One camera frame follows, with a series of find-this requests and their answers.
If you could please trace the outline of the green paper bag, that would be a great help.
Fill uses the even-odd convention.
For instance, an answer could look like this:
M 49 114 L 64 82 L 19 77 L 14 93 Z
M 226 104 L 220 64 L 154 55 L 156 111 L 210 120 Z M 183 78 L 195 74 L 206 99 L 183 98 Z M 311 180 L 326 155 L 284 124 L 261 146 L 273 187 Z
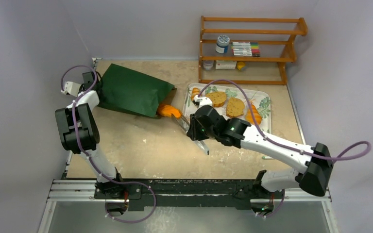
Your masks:
M 96 87 L 99 107 L 127 114 L 157 117 L 160 104 L 170 104 L 175 85 L 153 76 L 111 64 Z

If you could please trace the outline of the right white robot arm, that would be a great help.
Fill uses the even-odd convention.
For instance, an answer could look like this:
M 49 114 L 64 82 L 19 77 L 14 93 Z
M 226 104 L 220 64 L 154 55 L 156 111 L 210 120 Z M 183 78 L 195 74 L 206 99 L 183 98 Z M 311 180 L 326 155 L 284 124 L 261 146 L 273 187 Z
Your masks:
M 328 147 L 322 143 L 309 146 L 288 141 L 259 131 L 245 120 L 225 119 L 209 105 L 190 115 L 187 135 L 193 141 L 212 138 L 224 146 L 259 152 L 287 164 L 287 170 L 259 172 L 253 184 L 258 197 L 297 187 L 317 197 L 326 193 L 334 163 Z

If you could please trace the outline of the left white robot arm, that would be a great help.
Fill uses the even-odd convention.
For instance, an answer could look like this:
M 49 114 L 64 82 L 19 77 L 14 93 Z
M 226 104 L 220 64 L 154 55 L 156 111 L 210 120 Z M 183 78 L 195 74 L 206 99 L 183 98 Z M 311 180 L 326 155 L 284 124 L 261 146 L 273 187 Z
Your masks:
M 108 161 L 99 146 L 100 133 L 93 117 L 93 109 L 100 103 L 94 89 L 100 82 L 96 71 L 83 73 L 84 83 L 66 82 L 61 91 L 75 99 L 67 107 L 54 112 L 63 148 L 81 156 L 97 176 L 97 195 L 118 199 L 125 194 L 124 181 L 114 165 Z

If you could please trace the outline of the brown fake bread slice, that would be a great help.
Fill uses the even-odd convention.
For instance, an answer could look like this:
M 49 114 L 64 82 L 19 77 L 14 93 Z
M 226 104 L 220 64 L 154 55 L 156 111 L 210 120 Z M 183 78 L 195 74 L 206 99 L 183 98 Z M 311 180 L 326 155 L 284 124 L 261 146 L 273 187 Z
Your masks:
M 213 107 L 222 107 L 227 101 L 226 93 L 220 91 L 207 93 L 205 97 L 209 98 L 212 101 Z

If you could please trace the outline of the small fake bread roll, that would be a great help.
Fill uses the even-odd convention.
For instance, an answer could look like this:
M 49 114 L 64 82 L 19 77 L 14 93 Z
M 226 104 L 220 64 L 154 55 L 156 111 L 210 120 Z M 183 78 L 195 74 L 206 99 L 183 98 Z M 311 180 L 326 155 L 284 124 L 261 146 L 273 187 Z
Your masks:
M 201 90 L 199 88 L 194 87 L 191 91 L 190 99 L 191 101 L 194 101 L 195 96 L 199 95 Z

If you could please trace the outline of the brown fake bread roll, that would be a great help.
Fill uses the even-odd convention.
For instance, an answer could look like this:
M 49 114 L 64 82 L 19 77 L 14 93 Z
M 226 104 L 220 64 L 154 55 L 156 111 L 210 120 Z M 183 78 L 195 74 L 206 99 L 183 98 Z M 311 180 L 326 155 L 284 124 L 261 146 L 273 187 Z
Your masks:
M 244 102 L 238 98 L 230 98 L 226 107 L 228 117 L 239 117 L 244 114 Z

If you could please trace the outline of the orange fake croissant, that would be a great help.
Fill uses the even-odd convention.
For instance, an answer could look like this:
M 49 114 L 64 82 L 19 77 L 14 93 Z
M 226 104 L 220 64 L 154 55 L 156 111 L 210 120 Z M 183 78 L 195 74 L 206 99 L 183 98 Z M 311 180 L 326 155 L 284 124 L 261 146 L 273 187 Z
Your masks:
M 252 125 L 260 125 L 262 122 L 262 116 L 253 103 L 251 103 L 251 107 L 247 110 L 245 120 Z
M 162 117 L 175 117 L 176 119 L 180 119 L 182 116 L 182 112 L 179 109 L 163 103 L 159 104 L 156 113 Z

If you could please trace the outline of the metal tongs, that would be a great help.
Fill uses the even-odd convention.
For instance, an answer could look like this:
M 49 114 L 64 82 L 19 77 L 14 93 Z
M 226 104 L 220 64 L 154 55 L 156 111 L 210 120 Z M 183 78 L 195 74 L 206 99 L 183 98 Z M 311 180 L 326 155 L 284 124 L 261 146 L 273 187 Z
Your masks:
M 183 131 L 185 131 L 186 136 L 190 138 L 204 152 L 205 155 L 209 155 L 210 149 L 204 142 L 205 140 L 209 139 L 209 137 L 206 135 L 202 126 L 199 126 L 195 121 L 190 124 L 187 118 L 183 115 L 177 118 L 172 114 L 171 118 L 182 128 Z

